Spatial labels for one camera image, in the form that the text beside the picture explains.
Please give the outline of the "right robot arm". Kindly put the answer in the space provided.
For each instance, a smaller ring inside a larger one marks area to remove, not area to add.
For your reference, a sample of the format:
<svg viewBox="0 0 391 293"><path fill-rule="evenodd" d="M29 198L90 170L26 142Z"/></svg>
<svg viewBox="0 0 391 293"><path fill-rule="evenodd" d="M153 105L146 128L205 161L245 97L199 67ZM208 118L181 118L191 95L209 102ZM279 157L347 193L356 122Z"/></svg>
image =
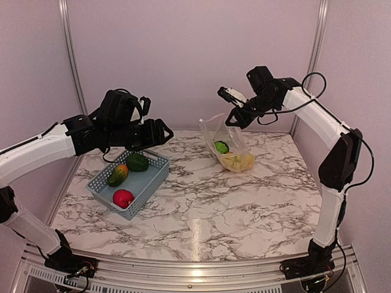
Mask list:
<svg viewBox="0 0 391 293"><path fill-rule="evenodd" d="M294 78L275 78L268 67L258 66L247 73L255 93L251 99L231 87L217 94L234 105L225 124L244 129L256 118L294 113L324 142L329 154L320 164L321 211L302 267L316 273L331 257L337 232L345 217L346 197L357 167L362 133L351 129L311 95Z"/></svg>

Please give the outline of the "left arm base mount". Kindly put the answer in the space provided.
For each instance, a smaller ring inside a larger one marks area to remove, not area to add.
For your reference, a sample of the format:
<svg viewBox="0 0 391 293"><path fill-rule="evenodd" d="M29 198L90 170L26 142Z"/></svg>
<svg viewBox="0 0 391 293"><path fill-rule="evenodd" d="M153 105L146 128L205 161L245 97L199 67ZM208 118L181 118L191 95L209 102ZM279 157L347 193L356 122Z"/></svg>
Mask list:
<svg viewBox="0 0 391 293"><path fill-rule="evenodd" d="M69 248L61 247L45 259L45 266L64 272L68 278L93 278L98 261L95 258L74 254Z"/></svg>

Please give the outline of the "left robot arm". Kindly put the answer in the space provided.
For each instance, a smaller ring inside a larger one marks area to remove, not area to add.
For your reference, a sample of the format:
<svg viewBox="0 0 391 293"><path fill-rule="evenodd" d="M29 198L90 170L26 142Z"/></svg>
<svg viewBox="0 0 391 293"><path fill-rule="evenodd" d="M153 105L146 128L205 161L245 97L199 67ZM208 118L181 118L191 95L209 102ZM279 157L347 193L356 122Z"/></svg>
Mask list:
<svg viewBox="0 0 391 293"><path fill-rule="evenodd" d="M110 147L140 151L163 145L173 136L161 119L150 119L150 99L125 89L108 90L95 111L53 124L42 134L1 151L1 224L38 246L63 271L77 266L65 236L19 204L10 184L40 167Z"/></svg>

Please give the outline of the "yellow banana bunch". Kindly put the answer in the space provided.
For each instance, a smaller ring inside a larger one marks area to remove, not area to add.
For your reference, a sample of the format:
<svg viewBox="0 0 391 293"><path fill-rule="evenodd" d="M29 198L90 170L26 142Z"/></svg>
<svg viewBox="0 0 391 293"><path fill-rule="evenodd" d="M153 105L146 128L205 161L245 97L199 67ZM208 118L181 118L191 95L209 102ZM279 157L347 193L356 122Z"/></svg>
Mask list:
<svg viewBox="0 0 391 293"><path fill-rule="evenodd" d="M254 165L252 154L224 154L221 156L222 165L232 172L250 170Z"/></svg>

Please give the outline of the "green bell pepper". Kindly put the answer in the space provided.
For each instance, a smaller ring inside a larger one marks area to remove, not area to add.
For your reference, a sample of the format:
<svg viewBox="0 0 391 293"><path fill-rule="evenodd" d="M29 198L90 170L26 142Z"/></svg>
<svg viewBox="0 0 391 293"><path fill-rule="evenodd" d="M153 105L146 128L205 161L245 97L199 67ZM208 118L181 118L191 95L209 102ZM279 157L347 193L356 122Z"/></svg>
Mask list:
<svg viewBox="0 0 391 293"><path fill-rule="evenodd" d="M131 172L144 172L149 168L149 160L142 154L133 153L127 158L126 166Z"/></svg>

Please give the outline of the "red apple toy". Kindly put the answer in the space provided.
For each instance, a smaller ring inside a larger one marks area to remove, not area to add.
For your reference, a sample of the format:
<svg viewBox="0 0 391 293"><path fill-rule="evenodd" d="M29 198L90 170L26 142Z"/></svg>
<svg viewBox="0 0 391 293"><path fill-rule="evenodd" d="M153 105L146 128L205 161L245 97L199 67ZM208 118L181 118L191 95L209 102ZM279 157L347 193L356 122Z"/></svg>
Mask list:
<svg viewBox="0 0 391 293"><path fill-rule="evenodd" d="M114 192L112 201L118 207L126 209L134 201L134 195L128 190L120 189Z"/></svg>

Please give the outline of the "grey perforated plastic basket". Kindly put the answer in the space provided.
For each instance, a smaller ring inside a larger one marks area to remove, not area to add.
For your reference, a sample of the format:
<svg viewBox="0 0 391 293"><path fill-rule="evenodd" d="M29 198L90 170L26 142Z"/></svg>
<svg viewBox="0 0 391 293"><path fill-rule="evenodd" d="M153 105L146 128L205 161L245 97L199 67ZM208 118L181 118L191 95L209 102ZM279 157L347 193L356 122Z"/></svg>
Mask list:
<svg viewBox="0 0 391 293"><path fill-rule="evenodd" d="M86 184L112 211L131 220L169 175L169 159L151 151L123 151Z"/></svg>

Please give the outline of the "clear zip top bag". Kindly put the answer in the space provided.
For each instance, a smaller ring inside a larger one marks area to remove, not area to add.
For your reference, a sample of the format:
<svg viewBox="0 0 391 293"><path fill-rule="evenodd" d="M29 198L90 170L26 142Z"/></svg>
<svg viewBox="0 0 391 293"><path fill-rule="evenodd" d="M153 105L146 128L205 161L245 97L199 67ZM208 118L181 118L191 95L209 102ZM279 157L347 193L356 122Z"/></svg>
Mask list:
<svg viewBox="0 0 391 293"><path fill-rule="evenodd" d="M199 126L209 152L227 170L245 172L254 166L254 156L244 142L239 128L225 124L228 115L217 114L207 120L200 119Z"/></svg>

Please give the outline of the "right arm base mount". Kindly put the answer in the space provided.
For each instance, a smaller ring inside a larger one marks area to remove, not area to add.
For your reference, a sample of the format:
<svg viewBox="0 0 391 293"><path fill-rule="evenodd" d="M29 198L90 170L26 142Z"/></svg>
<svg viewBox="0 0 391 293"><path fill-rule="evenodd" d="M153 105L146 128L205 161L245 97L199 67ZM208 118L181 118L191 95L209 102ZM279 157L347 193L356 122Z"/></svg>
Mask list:
<svg viewBox="0 0 391 293"><path fill-rule="evenodd" d="M332 257L335 246L336 241L323 248L311 240L309 242L307 256L286 259L280 263L279 269L287 280L307 277L327 271L331 272L335 268Z"/></svg>

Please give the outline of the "green orange mango toy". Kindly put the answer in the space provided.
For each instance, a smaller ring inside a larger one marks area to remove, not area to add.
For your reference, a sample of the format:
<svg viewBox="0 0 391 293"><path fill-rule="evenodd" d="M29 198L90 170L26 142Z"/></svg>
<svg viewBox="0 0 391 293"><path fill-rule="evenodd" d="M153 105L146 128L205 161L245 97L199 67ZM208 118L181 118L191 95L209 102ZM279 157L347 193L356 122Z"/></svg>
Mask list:
<svg viewBox="0 0 391 293"><path fill-rule="evenodd" d="M118 165L108 178L108 186L117 187L126 180L128 176L128 167L125 164Z"/></svg>

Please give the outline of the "green watermelon ball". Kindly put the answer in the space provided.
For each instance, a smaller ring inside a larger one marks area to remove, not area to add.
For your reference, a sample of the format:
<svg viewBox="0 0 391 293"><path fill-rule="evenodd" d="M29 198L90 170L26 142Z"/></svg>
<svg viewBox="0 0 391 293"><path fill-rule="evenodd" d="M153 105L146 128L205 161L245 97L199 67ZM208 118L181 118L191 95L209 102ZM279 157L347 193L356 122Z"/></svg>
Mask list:
<svg viewBox="0 0 391 293"><path fill-rule="evenodd" d="M216 150L221 154L227 154L230 151L228 144L221 140L214 142L214 146Z"/></svg>

